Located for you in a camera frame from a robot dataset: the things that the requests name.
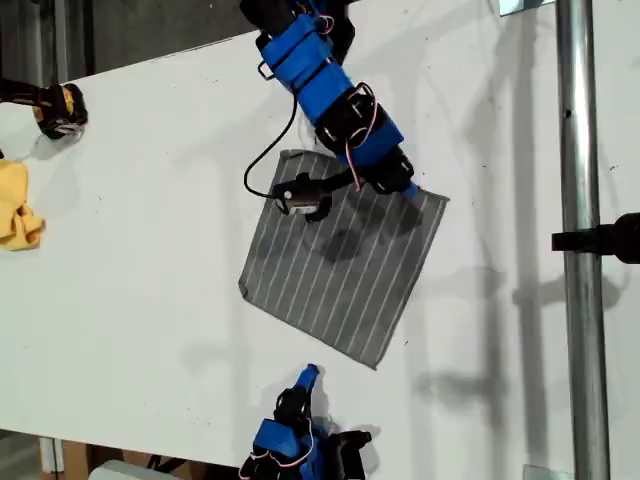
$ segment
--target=silver vertical pipe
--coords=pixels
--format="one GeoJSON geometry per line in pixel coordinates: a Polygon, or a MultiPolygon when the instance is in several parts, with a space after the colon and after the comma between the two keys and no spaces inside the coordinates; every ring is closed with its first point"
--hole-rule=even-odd
{"type": "MultiPolygon", "coordinates": [[[[564,231],[600,223],[591,0],[557,0],[564,231]]],[[[565,253],[576,480],[609,480],[602,266],[565,253]]]]}

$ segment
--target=black clamp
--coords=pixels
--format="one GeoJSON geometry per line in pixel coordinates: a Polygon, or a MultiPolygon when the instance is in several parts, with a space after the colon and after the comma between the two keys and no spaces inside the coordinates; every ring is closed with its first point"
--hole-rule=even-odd
{"type": "Polygon", "coordinates": [[[623,263],[640,263],[640,213],[623,215],[613,225],[555,233],[551,242],[554,252],[615,255],[623,263]]]}
{"type": "Polygon", "coordinates": [[[36,121],[42,133],[52,140],[82,131],[89,115],[80,89],[72,83],[46,89],[51,106],[34,107],[36,121]]]}
{"type": "Polygon", "coordinates": [[[371,439],[369,432],[359,430],[331,435],[326,451],[326,477],[332,480],[365,480],[360,450],[371,439]]]}
{"type": "Polygon", "coordinates": [[[329,215],[331,194],[353,182],[350,170],[324,179],[311,179],[308,173],[273,187],[271,195],[285,215],[304,215],[307,222],[319,222],[329,215]]]}

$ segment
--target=striped towel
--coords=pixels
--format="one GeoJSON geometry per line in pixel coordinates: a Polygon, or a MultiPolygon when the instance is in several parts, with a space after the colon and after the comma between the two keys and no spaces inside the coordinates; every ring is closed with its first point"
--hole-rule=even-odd
{"type": "MultiPolygon", "coordinates": [[[[326,178],[343,169],[333,157],[284,151],[273,184],[300,172],[326,178]]],[[[377,195],[371,187],[359,193],[351,185],[334,192],[327,218],[307,224],[302,216],[282,215],[267,201],[240,291],[252,305],[375,369],[446,203],[422,190],[407,199],[377,195]]]]}

